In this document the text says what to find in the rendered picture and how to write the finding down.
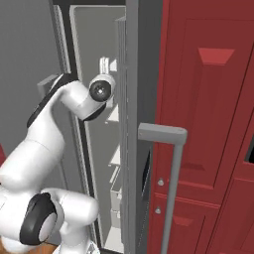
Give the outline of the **grey freezer interior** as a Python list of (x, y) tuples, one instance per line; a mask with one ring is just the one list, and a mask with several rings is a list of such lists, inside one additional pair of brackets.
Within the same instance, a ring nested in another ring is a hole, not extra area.
[[(125, 15), (125, 6), (109, 0), (53, 0), (63, 56), (63, 69), (73, 72), (84, 85), (89, 85), (99, 72), (99, 60), (117, 59), (116, 21)], [(119, 121), (106, 123), (115, 106), (114, 92), (103, 112), (94, 120), (82, 122), (71, 118), (81, 165), (84, 191), (99, 202), (99, 215), (90, 226), (92, 240), (101, 254), (124, 254), (120, 227), (111, 223), (110, 189), (119, 166), (109, 166), (120, 147)]]

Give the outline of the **tall red cupboard door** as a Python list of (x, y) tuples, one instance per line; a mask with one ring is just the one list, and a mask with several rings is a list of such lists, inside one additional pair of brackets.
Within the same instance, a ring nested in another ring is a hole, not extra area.
[(220, 203), (251, 108), (254, 0), (170, 0), (160, 122), (188, 130), (178, 195)]

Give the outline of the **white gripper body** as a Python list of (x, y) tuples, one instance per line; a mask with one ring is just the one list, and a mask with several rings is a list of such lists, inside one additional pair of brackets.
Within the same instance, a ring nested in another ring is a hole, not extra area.
[(99, 60), (99, 72), (101, 74), (109, 74), (109, 58), (102, 57)]

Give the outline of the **low red cupboard door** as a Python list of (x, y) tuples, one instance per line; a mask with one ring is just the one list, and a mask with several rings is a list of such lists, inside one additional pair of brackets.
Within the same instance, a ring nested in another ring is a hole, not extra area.
[[(167, 198), (155, 194), (147, 254), (161, 254)], [(206, 254), (220, 206), (177, 197), (167, 254)]]

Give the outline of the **grey fridge door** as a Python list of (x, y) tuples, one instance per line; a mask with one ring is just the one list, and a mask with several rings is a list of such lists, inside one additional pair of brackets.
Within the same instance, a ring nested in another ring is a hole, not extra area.
[[(0, 119), (0, 138), (11, 140), (23, 132), (21, 143), (27, 136), (29, 118), (43, 100), (37, 84), (51, 74), (73, 72), (64, 70), (53, 0), (0, 0), (0, 20), (0, 59), (5, 64), (0, 80), (13, 89), (0, 97), (5, 111), (17, 118), (11, 130), (5, 129), (5, 121)], [(55, 103), (53, 117), (64, 146), (67, 139), (74, 138), (73, 116), (61, 102)]]

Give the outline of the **red cupboard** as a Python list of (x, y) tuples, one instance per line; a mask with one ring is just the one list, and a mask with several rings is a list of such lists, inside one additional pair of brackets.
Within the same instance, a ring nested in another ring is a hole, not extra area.
[(6, 160), (6, 156), (5, 156), (4, 150), (2, 148), (2, 145), (0, 144), (0, 167), (5, 162), (5, 160)]

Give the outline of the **narrow red cupboard door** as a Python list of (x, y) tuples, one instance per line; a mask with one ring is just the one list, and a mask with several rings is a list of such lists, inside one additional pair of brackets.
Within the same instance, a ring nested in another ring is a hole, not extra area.
[(254, 254), (254, 112), (207, 254)]

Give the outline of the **grey freezer door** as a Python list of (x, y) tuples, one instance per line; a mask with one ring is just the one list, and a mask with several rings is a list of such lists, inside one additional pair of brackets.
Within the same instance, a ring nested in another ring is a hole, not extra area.
[(138, 128), (155, 121), (163, 0), (125, 0), (125, 4), (125, 16), (116, 21), (121, 238), (124, 254), (147, 254), (153, 144), (138, 138)]

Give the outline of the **white freezer drawer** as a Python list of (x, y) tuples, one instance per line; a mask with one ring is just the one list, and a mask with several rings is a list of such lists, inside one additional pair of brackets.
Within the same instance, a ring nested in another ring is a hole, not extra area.
[(115, 228), (120, 227), (120, 202), (122, 198), (121, 170), (118, 170), (112, 187), (110, 189), (111, 198), (111, 223)]

